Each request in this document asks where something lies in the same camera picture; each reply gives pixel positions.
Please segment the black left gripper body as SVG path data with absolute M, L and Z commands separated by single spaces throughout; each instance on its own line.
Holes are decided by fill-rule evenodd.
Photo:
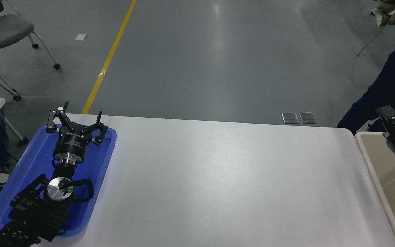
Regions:
M 75 156 L 76 161 L 84 161 L 87 153 L 87 147 L 92 140 L 92 133 L 84 131 L 81 134 L 75 134 L 58 129 L 58 140 L 53 151 L 53 158 L 61 160 L 69 156 Z

